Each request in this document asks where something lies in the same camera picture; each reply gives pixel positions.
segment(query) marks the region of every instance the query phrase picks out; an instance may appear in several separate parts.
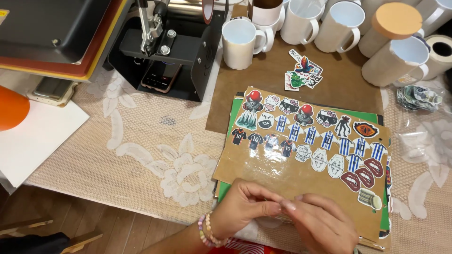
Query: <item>cork lid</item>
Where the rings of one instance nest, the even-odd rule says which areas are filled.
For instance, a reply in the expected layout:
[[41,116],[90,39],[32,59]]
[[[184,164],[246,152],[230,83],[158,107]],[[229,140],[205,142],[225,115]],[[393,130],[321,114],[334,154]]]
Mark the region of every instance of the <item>cork lid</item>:
[[380,6],[372,17],[373,28],[389,39],[402,40],[422,27],[422,16],[415,7],[403,3]]

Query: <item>bolt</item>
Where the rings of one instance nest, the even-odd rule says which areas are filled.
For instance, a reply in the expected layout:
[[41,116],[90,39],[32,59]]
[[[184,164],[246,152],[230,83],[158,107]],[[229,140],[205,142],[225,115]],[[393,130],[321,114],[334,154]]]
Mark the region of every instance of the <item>bolt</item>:
[[174,31],[173,29],[170,29],[170,30],[168,30],[166,35],[168,35],[168,37],[170,37],[170,38],[174,38],[174,37],[176,37],[176,31]]
[[60,43],[61,43],[60,39],[53,39],[53,40],[52,40],[52,44],[53,44],[53,46],[55,46],[55,47],[59,46]]
[[162,53],[162,55],[168,55],[169,52],[171,51],[171,49],[167,46],[167,45],[163,45],[160,47],[160,53]]

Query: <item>fingernail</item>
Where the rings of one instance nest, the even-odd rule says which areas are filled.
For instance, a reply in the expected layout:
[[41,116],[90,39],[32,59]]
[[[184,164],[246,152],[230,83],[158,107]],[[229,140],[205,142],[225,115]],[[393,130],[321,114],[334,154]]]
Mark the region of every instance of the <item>fingernail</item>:
[[295,196],[294,199],[298,200],[298,201],[301,201],[303,199],[303,194]]
[[285,199],[285,200],[282,201],[281,204],[282,204],[282,206],[284,206],[288,210],[295,210],[296,209],[295,204],[290,202],[290,200]]

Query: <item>mug with cork lid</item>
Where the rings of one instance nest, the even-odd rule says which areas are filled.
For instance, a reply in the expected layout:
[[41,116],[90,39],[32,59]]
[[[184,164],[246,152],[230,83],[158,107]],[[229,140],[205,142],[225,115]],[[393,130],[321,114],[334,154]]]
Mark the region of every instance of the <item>mug with cork lid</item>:
[[387,3],[378,8],[372,17],[372,27],[361,38],[358,48],[372,57],[390,40],[403,40],[413,34],[424,37],[422,16],[416,8],[404,3]]

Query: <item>roll of paper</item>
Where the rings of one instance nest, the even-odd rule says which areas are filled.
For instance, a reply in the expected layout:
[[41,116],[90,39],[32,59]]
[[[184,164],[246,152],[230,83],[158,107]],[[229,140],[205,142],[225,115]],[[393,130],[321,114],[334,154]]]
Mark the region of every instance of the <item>roll of paper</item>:
[[425,39],[431,47],[426,65],[428,74],[423,78],[430,80],[452,68],[452,38],[445,35],[432,35]]

